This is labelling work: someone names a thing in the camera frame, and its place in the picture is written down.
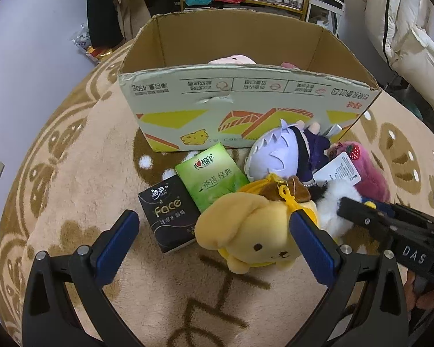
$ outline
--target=pink plush toy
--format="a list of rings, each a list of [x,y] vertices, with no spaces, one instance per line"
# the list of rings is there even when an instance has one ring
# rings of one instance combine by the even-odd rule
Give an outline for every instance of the pink plush toy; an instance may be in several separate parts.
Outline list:
[[[358,142],[339,142],[331,149],[330,158],[335,158],[343,151],[347,153],[360,174],[361,181],[355,185],[357,191],[364,197],[389,202],[391,195],[386,179],[373,165],[368,151]]]
[[[255,62],[248,56],[234,54],[230,57],[222,57],[221,59],[209,61],[208,64],[255,64]]]

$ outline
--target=open cardboard box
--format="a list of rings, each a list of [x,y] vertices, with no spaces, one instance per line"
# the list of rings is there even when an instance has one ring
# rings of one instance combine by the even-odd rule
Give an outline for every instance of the open cardboard box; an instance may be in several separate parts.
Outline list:
[[[207,64],[234,54],[256,65]],[[317,121],[322,132],[339,124],[342,135],[381,91],[329,31],[242,9],[154,16],[118,79],[154,151],[200,150],[219,141],[250,147],[280,118]]]

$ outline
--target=plush dog ear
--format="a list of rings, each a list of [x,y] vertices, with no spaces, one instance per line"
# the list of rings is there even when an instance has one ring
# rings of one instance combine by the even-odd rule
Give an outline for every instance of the plush dog ear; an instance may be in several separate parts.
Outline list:
[[[227,258],[228,269],[235,274],[246,274],[249,271],[249,264],[246,262],[240,261],[236,257],[232,255]]]
[[[209,250],[223,248],[236,236],[249,214],[269,203],[258,194],[237,192],[223,195],[198,218],[194,227],[196,242]]]

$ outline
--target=white wall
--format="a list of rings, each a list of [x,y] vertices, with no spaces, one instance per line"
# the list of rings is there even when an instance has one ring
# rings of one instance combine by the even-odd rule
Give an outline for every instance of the white wall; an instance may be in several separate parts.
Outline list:
[[[87,0],[0,1],[0,218],[37,133],[93,69],[69,40],[86,22]]]

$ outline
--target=blue gripper pad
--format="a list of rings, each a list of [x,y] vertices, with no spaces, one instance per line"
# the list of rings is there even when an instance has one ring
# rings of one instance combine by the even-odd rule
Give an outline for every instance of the blue gripper pad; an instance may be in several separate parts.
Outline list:
[[[90,256],[95,269],[95,283],[98,287],[114,280],[125,255],[138,235],[140,220],[137,213],[126,210],[108,231],[103,231],[94,242]]]
[[[328,233],[319,230],[303,211],[295,211],[291,214],[289,231],[306,259],[317,282],[331,287],[336,280],[336,269],[340,264],[340,257],[336,251],[330,254],[322,241],[320,241],[321,234]],[[333,242],[337,247],[336,243],[334,243],[329,235],[322,237],[326,239],[329,238],[331,241],[328,242]]]

